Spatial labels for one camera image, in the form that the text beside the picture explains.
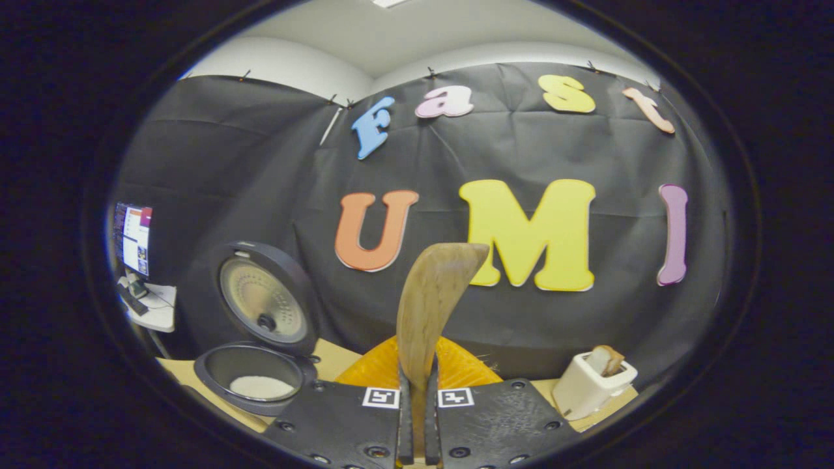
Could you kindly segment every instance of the letter u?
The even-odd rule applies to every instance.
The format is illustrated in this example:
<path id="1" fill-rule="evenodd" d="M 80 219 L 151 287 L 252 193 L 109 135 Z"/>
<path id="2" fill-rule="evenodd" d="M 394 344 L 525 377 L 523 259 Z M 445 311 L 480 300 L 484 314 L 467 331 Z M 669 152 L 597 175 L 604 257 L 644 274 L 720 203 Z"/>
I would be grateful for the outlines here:
<path id="1" fill-rule="evenodd" d="M 359 245 L 365 211 L 376 198 L 373 194 L 347 194 L 342 198 L 342 218 L 336 229 L 336 256 L 342 264 L 351 269 L 376 272 L 391 265 L 403 245 L 405 222 L 409 207 L 417 202 L 420 195 L 411 190 L 395 190 L 382 197 L 388 206 L 382 239 L 379 245 L 367 250 Z"/>

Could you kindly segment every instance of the letter f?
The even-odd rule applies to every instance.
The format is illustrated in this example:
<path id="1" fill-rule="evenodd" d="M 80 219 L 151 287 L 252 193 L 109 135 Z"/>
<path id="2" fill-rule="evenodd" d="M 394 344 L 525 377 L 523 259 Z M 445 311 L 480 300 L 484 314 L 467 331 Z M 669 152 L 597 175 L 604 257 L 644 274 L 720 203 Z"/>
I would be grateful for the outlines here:
<path id="1" fill-rule="evenodd" d="M 394 98 L 386 96 L 354 122 L 351 129 L 359 135 L 359 159 L 365 159 L 388 138 L 387 132 L 380 132 L 377 128 L 391 124 L 391 114 L 385 108 L 393 103 Z"/>

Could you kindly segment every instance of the black backdrop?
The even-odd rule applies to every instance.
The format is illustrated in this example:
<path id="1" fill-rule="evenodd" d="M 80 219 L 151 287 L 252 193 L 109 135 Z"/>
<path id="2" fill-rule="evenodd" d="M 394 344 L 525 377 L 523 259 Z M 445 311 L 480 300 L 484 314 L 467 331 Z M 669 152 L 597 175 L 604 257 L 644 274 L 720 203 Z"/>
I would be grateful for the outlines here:
<path id="1" fill-rule="evenodd" d="M 830 374 L 820 361 L 829 330 L 825 213 L 831 196 L 824 184 L 831 142 L 820 119 L 830 108 L 821 38 L 830 15 L 821 3 L 585 4 L 667 53 L 726 113 L 751 152 L 762 187 L 765 250 L 761 288 L 721 359 L 674 405 L 616 444 L 598 448 L 583 466 L 804 467 L 830 461 L 823 438 L 830 430 Z M 11 389 L 4 402 L 10 412 L 3 419 L 3 458 L 20 467 L 296 466 L 258 456 L 248 438 L 199 419 L 189 400 L 163 398 L 137 373 L 153 371 L 114 346 L 93 314 L 95 299 L 78 282 L 54 281 L 56 271 L 69 279 L 82 275 L 80 248 L 69 247 L 81 240 L 78 214 L 68 208 L 83 197 L 102 135 L 112 125 L 135 122 L 113 121 L 132 102 L 126 103 L 127 93 L 198 35 L 233 33 L 215 27 L 241 5 L 42 6 L 20 3 L 3 16 L 5 31 L 16 38 L 8 61 L 11 88 L 3 99 L 20 111 L 5 128 L 14 138 L 6 147 L 12 169 L 3 173 L 11 200 L 4 235 L 24 253 L 8 256 L 17 274 L 4 284 L 10 284 L 7 305 L 15 314 L 8 315 L 11 337 L 3 362 Z M 584 21 L 611 25 L 575 7 L 570 11 Z M 633 36 L 611 34 L 647 50 Z M 144 89 L 134 97 L 158 95 Z M 61 321 L 60 331 L 45 326 L 52 318 Z"/>
<path id="2" fill-rule="evenodd" d="M 537 84 L 545 74 L 579 80 L 596 109 L 554 111 Z M 474 111 L 458 118 L 414 115 L 428 91 L 453 84 L 473 90 Z M 556 377 L 576 353 L 609 344 L 638 369 L 641 389 L 693 349 L 720 314 L 716 298 L 731 280 L 725 224 L 734 216 L 721 159 L 740 155 L 705 149 L 705 135 L 676 112 L 688 106 L 665 86 L 657 93 L 556 63 L 463 68 L 363 99 L 338 115 L 319 146 L 337 109 L 325 99 L 236 77 L 187 78 L 139 128 L 114 197 L 153 207 L 151 281 L 179 288 L 182 316 L 179 333 L 165 339 L 196 344 L 181 358 L 243 338 L 228 315 L 203 301 L 215 285 L 193 265 L 201 252 L 234 240 L 268 243 L 299 261 L 324 306 L 323 336 L 365 353 L 394 334 L 399 293 L 420 252 L 466 241 L 462 184 L 500 179 L 530 217 L 549 183 L 584 180 L 596 191 L 589 221 L 593 288 L 543 291 L 532 275 L 514 287 L 502 275 L 498 285 L 469 288 L 445 335 L 497 365 L 504 378 Z M 622 94 L 629 87 L 653 98 L 676 133 L 649 122 Z M 395 99 L 388 140 L 359 161 L 351 124 L 384 96 Z M 665 287 L 656 283 L 666 252 L 662 184 L 680 185 L 689 196 L 687 276 Z M 375 273 L 345 267 L 334 252 L 342 197 L 370 192 L 379 200 L 397 189 L 420 194 L 399 257 Z M 379 242 L 385 214 L 379 201 L 369 208 L 360 237 L 366 248 Z M 497 254 L 495 265 L 502 266 Z"/>

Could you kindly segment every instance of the monitor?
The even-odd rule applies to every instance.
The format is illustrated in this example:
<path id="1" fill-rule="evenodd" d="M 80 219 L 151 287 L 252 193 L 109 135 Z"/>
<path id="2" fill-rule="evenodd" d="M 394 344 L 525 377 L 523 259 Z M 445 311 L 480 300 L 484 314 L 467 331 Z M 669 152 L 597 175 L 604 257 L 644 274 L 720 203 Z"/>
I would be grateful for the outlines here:
<path id="1" fill-rule="evenodd" d="M 132 204 L 116 203 L 113 216 L 113 243 L 116 257 L 130 270 L 144 279 L 148 268 L 148 238 L 153 209 Z"/>

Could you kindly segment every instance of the yellow letter m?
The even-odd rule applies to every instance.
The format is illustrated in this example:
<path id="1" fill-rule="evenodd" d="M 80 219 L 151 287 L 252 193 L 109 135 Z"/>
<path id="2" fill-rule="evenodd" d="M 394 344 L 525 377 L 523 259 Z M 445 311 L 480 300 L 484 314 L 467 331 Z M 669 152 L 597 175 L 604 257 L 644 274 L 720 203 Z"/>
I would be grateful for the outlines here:
<path id="1" fill-rule="evenodd" d="M 490 246 L 490 255 L 471 285 L 492 286 L 501 273 L 493 266 L 498 249 L 507 278 L 522 286 L 547 249 L 545 267 L 534 278 L 542 290 L 585 291 L 594 286 L 588 270 L 588 214 L 594 186 L 577 179 L 550 183 L 533 216 L 524 210 L 503 181 L 485 179 L 460 186 L 470 206 L 470 243 Z"/>

